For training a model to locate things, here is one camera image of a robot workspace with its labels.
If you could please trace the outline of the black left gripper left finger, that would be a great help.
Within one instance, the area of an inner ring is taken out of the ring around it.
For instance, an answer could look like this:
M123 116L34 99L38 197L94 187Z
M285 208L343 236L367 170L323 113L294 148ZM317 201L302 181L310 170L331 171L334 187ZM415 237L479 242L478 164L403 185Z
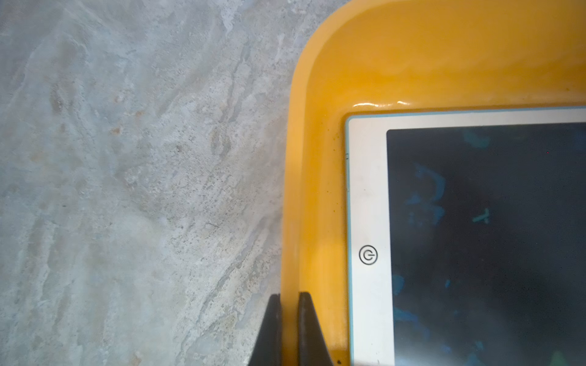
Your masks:
M272 294L259 328L249 366L282 364L282 305L279 294Z

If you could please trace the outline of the yellow plastic storage box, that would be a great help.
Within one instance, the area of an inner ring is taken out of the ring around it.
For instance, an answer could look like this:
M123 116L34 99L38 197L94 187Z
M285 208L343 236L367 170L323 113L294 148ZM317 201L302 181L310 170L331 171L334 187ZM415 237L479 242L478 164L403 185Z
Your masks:
M314 302L324 353L349 364L347 117L584 102L583 1L352 1L333 13L291 85L282 364L299 363L302 292Z

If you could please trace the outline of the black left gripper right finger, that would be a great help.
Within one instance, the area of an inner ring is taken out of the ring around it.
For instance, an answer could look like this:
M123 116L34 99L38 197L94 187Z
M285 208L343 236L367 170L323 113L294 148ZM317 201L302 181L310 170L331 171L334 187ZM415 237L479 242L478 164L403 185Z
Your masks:
M333 366L311 295L299 294L298 365Z

